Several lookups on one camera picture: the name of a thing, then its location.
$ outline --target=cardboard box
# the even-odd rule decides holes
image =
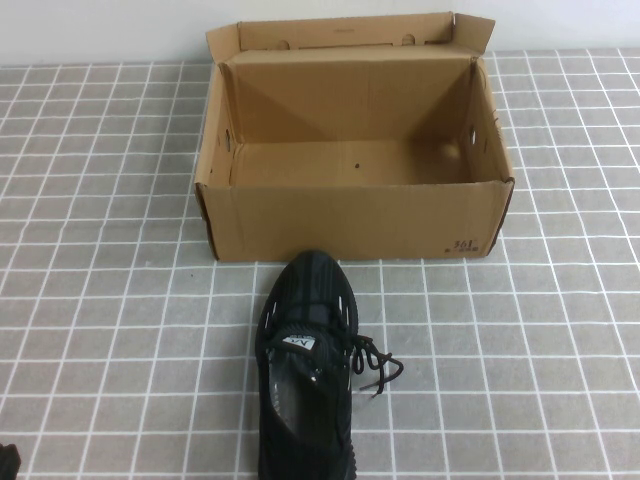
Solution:
[[[487,255],[514,186],[480,58],[493,26],[438,13],[209,32],[196,195],[216,257]]]

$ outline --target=shoe logo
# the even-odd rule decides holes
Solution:
[[[282,339],[285,343],[290,343],[296,347],[302,347],[306,350],[311,350],[316,344],[316,339],[307,335],[289,335]]]

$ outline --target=black object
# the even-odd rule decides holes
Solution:
[[[277,279],[256,335],[260,380],[260,480],[353,480],[351,370],[397,378],[402,363],[358,335],[358,310],[338,263],[301,253]],[[397,370],[385,377],[390,362]]]
[[[15,480],[21,463],[15,445],[3,447],[0,444],[0,480]]]

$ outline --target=small hole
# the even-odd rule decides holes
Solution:
[[[407,33],[404,37],[402,37],[402,44],[403,45],[415,45],[416,44],[416,37],[414,37],[410,33]]]

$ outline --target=black shoelace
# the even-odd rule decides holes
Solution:
[[[361,375],[364,372],[365,367],[365,355],[367,358],[367,365],[371,370],[378,370],[380,372],[380,379],[377,382],[371,383],[369,385],[365,385],[361,387],[360,390],[368,390],[372,387],[378,387],[378,390],[373,395],[374,397],[380,395],[384,392],[384,386],[398,378],[402,372],[404,371],[404,365],[399,360],[392,358],[392,353],[381,353],[376,346],[373,344],[373,339],[369,337],[365,337],[364,335],[354,335],[345,330],[344,324],[342,321],[342,314],[338,310],[338,308],[330,303],[330,302],[314,302],[313,305],[323,305],[329,309],[331,312],[331,319],[333,321],[333,325],[326,326],[319,323],[314,323],[313,326],[315,328],[321,328],[327,330],[330,334],[338,337],[344,347],[345,352],[353,354],[353,360],[351,362],[351,368],[353,369],[353,373],[356,375]],[[304,306],[300,302],[291,303],[287,306],[287,308],[280,310],[276,315],[277,317],[286,318],[286,314],[294,308],[300,308]],[[387,363],[391,363],[397,367],[396,371],[393,372],[389,376],[385,376],[385,365]],[[348,359],[346,360],[346,366],[349,366]]]
[[[392,353],[380,353],[380,351],[373,344],[373,340],[369,337],[365,337],[363,335],[351,335],[351,341],[353,342],[353,345],[355,347],[355,353],[353,355],[352,362],[353,373],[355,373],[356,375],[360,375],[362,372],[364,372],[363,352],[367,355],[367,364],[369,365],[369,368],[371,370],[380,371],[380,380],[360,388],[360,390],[368,390],[369,388],[377,386],[378,390],[373,395],[374,397],[376,397],[384,391],[384,386],[387,383],[394,381],[402,374],[402,372],[404,371],[404,365],[402,364],[402,362],[396,360],[395,358],[392,358]],[[391,375],[385,377],[384,366],[387,363],[392,363],[398,368]]]

